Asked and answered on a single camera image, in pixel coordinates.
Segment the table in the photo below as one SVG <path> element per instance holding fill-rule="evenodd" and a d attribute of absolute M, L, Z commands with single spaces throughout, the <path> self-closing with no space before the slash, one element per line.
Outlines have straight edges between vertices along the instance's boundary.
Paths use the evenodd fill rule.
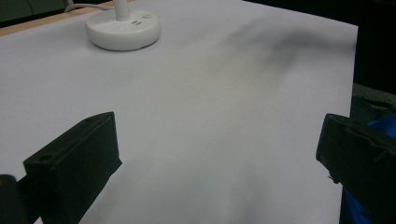
<path fill-rule="evenodd" d="M 99 49 L 91 14 L 0 38 L 0 170 L 114 111 L 123 165 L 81 223 L 337 223 L 315 159 L 347 116 L 357 27 L 239 0 L 145 0 L 162 36 Z"/>

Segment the button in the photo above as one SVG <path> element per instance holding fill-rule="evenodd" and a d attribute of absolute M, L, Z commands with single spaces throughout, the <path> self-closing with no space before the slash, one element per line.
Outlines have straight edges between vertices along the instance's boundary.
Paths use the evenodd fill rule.
<path fill-rule="evenodd" d="M 143 19 L 150 19 L 151 17 L 151 14 L 145 14 L 142 16 Z"/>

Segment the white cord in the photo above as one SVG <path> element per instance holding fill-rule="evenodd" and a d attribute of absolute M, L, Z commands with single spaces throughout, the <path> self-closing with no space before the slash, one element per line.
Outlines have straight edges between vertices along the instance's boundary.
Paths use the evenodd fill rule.
<path fill-rule="evenodd" d="M 75 8 L 78 8 L 78 7 L 95 7 L 95 8 L 99 8 L 99 9 L 102 9 L 102 10 L 110 10 L 110 9 L 114 8 L 114 7 L 105 7 L 105 6 L 94 5 L 94 4 L 72 4 L 72 5 L 68 6 L 68 7 L 66 7 L 64 9 L 64 12 L 69 12 L 69 11 L 75 9 Z"/>

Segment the white lamp base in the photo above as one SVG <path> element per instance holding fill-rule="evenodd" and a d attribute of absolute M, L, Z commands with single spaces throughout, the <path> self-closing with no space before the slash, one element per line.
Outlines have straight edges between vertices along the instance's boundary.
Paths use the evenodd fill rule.
<path fill-rule="evenodd" d="M 143 10 L 130 11 L 129 21 L 116 21 L 115 10 L 94 14 L 86 22 L 88 38 L 103 49 L 133 50 L 154 43 L 161 33 L 158 18 Z"/>

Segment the white sheet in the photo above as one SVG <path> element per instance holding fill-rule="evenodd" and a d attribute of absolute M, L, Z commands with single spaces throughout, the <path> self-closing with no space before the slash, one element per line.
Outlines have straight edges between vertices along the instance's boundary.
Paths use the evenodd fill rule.
<path fill-rule="evenodd" d="M 132 7 L 163 28 L 138 51 L 94 46 L 91 14 L 0 38 L 0 172 L 114 111 L 123 165 L 81 223 L 338 223 L 315 153 L 325 114 L 349 113 L 357 27 L 239 0 Z"/>

